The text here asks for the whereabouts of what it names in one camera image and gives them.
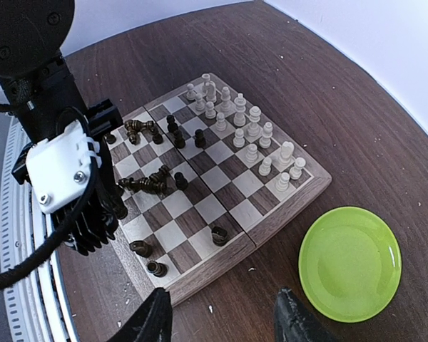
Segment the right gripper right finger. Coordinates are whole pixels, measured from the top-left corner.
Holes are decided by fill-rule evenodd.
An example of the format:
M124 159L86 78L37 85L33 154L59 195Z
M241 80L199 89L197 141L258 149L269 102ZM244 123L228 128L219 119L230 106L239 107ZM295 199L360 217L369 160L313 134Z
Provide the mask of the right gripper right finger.
M282 287L277 293L273 321L277 342L338 341L288 287Z

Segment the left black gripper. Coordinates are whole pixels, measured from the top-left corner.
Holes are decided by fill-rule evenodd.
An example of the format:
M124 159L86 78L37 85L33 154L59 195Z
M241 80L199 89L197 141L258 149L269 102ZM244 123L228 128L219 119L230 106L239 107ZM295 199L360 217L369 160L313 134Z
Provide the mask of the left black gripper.
M18 115L17 120L30 140L29 146L23 149L12 170L12 175L19 184L28 182L31 185L26 168L26 156L29 149L46 138L55 138L56 125L59 123L65 125L71 119L77 119L87 134L103 145L104 151L101 156L111 161L105 169L111 171L113 175L112 157L106 146L105 136L119 128L123 121L117 107L111 101L105 100L89 108L85 113L73 106L68 106L59 110L50 110L47 113L43 113L37 108L26 109Z

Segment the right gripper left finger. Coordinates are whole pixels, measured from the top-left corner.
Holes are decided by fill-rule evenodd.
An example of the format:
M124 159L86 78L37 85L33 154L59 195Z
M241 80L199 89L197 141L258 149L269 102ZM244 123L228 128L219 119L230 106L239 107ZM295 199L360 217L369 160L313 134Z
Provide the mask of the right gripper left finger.
M170 293L156 288L110 341L171 341L172 325Z

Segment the dark rook chess piece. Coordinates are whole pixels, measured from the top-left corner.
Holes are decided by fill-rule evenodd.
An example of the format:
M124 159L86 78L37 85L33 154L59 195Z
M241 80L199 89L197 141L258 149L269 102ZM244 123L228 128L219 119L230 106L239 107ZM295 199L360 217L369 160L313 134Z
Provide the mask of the dark rook chess piece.
M168 273L168 267L160 262L151 260L146 264L146 270L152 276L161 278Z

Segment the wooden chess board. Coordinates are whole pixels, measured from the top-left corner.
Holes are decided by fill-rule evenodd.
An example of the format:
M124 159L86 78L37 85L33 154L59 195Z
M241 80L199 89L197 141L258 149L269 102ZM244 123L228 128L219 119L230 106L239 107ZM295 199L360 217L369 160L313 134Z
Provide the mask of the wooden chess board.
M113 248L138 295L161 287L177 305L216 280L279 232L332 178L286 129L213 73L129 113L151 121L131 142L114 130L117 180L157 177L162 194L125 191L128 215Z

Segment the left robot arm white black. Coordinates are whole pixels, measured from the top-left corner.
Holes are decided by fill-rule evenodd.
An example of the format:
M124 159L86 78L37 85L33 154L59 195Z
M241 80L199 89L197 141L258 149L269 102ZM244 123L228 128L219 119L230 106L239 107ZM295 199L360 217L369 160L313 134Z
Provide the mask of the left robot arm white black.
M29 183L46 214L124 217L106 136L122 124L104 100L86 105L61 52L71 30L73 1L0 1L0 86L31 144L12 174Z

